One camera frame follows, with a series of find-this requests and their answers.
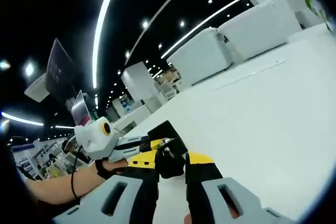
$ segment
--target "screen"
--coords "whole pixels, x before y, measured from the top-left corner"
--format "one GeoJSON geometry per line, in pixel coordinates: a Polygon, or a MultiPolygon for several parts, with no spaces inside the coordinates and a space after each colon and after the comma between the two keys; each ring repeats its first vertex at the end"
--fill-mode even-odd
{"type": "Polygon", "coordinates": [[[75,64],[58,39],[55,39],[47,66],[46,90],[61,104],[65,104],[67,99],[76,95],[72,86],[75,76],[75,64]]]}
{"type": "Polygon", "coordinates": [[[79,94],[71,108],[71,114],[76,125],[84,126],[91,120],[82,91],[79,91],[79,94]]]}

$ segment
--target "black ceiling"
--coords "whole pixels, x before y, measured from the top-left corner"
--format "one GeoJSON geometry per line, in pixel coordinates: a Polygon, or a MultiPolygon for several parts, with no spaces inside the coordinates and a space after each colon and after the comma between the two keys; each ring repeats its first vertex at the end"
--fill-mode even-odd
{"type": "MultiPolygon", "coordinates": [[[[111,0],[101,33],[97,90],[92,88],[92,50],[103,0],[1,1],[4,4],[0,19],[0,60],[6,59],[11,68],[0,73],[0,110],[45,124],[38,127],[13,122],[2,137],[8,141],[12,136],[22,136],[32,142],[71,131],[51,129],[52,125],[74,124],[65,106],[58,104],[52,96],[37,103],[24,95],[25,89],[46,71],[54,39],[59,39],[79,69],[74,83],[76,90],[82,89],[92,95],[97,93],[102,108],[100,113],[103,114],[109,96],[113,99],[125,91],[117,72],[125,68],[125,52],[132,49],[140,36],[142,21],[151,19],[166,0],[111,0]],[[27,79],[23,69],[29,61],[34,63],[35,73],[27,79]]],[[[149,66],[156,65],[165,70],[167,64],[160,56],[202,20],[232,1],[213,0],[209,4],[208,0],[172,0],[147,29],[127,66],[148,59],[149,66]],[[183,28],[178,25],[180,20],[185,21],[183,28]]],[[[247,3],[248,0],[238,2],[200,29],[221,25],[249,8],[247,3]]],[[[20,143],[27,142],[18,140],[16,144],[20,143]]]]}

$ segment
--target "gray plastic part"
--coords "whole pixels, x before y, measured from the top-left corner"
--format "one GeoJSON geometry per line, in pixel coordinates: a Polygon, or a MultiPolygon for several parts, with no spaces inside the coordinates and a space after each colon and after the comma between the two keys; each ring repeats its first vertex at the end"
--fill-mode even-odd
{"type": "Polygon", "coordinates": [[[57,224],[129,224],[133,204],[141,185],[141,179],[114,175],[87,195],[83,204],[81,202],[80,206],[75,206],[57,216],[54,222],[57,224]],[[113,215],[108,216],[102,212],[103,207],[119,185],[125,186],[125,189],[113,215]]]}
{"type": "Polygon", "coordinates": [[[259,198],[232,178],[202,182],[209,199],[215,223],[292,224],[293,220],[270,208],[262,209],[259,198]],[[227,191],[240,216],[233,219],[220,189],[227,191]]]}
{"type": "MultiPolygon", "coordinates": [[[[124,144],[130,144],[134,142],[141,141],[141,136],[138,137],[122,137],[118,140],[116,146],[124,145],[124,144]]],[[[127,159],[129,157],[138,155],[140,153],[140,146],[133,147],[130,149],[124,149],[124,150],[113,150],[112,154],[109,156],[109,162],[113,163],[119,160],[122,160],[123,158],[127,159]]]]}

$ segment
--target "black strap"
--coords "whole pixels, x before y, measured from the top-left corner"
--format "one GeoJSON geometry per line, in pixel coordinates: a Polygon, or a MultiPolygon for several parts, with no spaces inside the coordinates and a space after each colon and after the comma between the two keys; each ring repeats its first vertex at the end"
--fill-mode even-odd
{"type": "Polygon", "coordinates": [[[97,174],[102,177],[103,179],[109,179],[110,177],[112,177],[113,175],[116,175],[117,172],[123,172],[125,170],[125,167],[122,168],[116,168],[112,171],[106,170],[103,166],[103,160],[104,159],[100,159],[100,160],[96,160],[94,163],[96,165],[96,169],[97,169],[97,174]]]}

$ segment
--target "human arm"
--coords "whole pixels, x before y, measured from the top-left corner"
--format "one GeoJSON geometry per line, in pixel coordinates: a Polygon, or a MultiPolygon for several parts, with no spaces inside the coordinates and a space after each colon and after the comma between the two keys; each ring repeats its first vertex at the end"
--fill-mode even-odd
{"type": "MultiPolygon", "coordinates": [[[[103,161],[103,167],[109,171],[126,166],[126,160],[116,163],[103,161]]],[[[95,189],[104,181],[105,179],[97,175],[96,166],[92,165],[74,173],[73,188],[77,197],[80,197],[95,189]]],[[[42,181],[27,179],[26,185],[35,198],[53,205],[64,204],[75,199],[71,190],[71,175],[42,181]]]]}

